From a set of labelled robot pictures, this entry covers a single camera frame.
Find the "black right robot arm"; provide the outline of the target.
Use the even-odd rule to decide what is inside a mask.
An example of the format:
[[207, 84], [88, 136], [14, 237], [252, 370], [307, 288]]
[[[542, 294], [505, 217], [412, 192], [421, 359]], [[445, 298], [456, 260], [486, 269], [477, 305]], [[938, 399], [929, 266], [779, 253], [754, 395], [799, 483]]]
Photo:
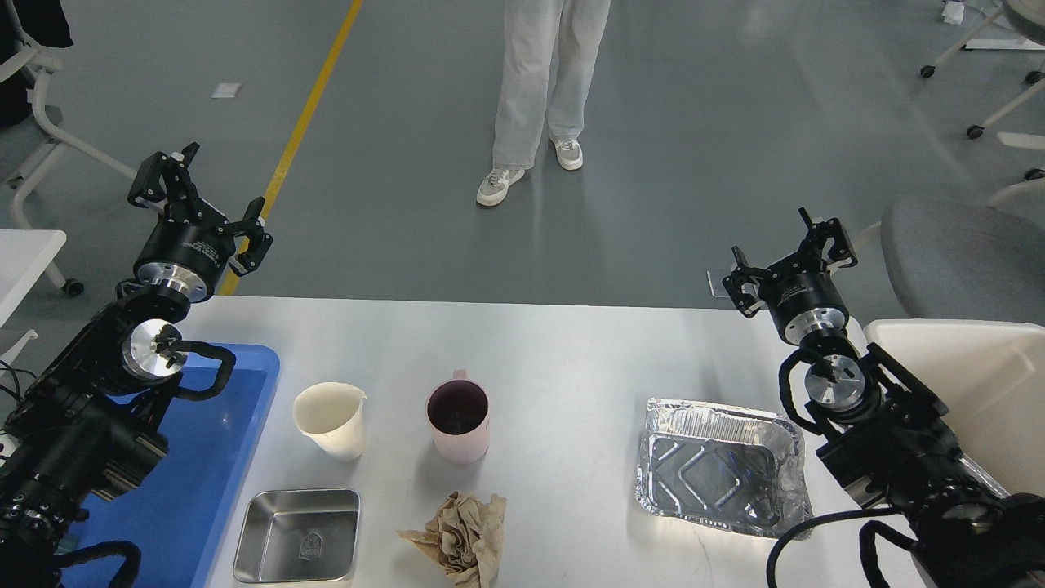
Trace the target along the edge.
[[732, 246], [722, 287], [745, 317], [767, 310], [781, 342], [794, 347], [779, 368], [780, 404], [792, 423], [825, 439], [816, 454], [857, 510], [785, 532], [768, 557], [767, 584], [776, 587], [781, 552], [799, 533], [859, 519], [872, 587], [887, 586], [878, 539], [910, 555], [928, 587], [1041, 587], [1043, 499], [1004, 494], [963, 454], [932, 390], [880, 345], [855, 347], [831, 278], [857, 264], [846, 228], [798, 213], [806, 233], [794, 253], [760, 268]]

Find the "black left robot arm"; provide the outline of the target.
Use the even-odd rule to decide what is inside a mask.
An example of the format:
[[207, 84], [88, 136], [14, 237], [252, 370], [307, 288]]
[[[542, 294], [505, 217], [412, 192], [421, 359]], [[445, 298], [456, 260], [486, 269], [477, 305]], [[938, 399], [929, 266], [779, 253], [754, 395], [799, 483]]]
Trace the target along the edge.
[[142, 555], [127, 541], [59, 552], [70, 525], [88, 518], [89, 495], [112, 501], [140, 487], [167, 455], [159, 427], [173, 399], [220, 394], [235, 354], [187, 340], [176, 328], [193, 304], [212, 298], [225, 268], [257, 271], [273, 237], [265, 198], [250, 201], [232, 222], [202, 198], [188, 168], [193, 142], [142, 161], [127, 191], [131, 205], [158, 212], [158, 222], [108, 304], [29, 385], [2, 431], [16, 449], [2, 465], [2, 584], [59, 587], [62, 572], [120, 557], [109, 584], [131, 587]]

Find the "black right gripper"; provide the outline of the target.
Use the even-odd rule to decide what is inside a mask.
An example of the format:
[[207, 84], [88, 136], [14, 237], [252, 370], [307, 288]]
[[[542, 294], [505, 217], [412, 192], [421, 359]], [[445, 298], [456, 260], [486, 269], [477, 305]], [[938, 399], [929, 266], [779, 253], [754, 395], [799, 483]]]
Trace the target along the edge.
[[798, 214], [806, 226], [796, 263], [781, 261], [769, 269], [748, 265], [739, 246], [732, 246], [734, 269], [722, 279], [732, 304], [745, 317], [768, 309], [781, 340], [798, 345], [813, 332], [846, 331], [847, 308], [831, 274], [858, 265], [846, 227], [837, 217], [813, 217], [805, 207]]

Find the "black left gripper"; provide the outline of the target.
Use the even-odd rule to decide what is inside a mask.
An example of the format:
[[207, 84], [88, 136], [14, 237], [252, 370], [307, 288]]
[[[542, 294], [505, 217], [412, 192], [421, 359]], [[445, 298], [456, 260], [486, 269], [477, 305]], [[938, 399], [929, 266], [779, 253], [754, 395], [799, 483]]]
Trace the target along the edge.
[[[237, 276], [257, 271], [273, 244], [261, 215], [265, 197], [251, 199], [243, 218], [229, 222], [219, 209], [198, 196], [188, 174], [198, 150], [198, 142], [191, 142], [171, 154], [154, 152], [142, 161], [127, 190], [127, 203], [161, 215], [135, 261], [134, 278], [165, 284], [188, 301], [212, 298], [228, 262]], [[246, 239], [246, 249], [233, 256], [239, 237]]]

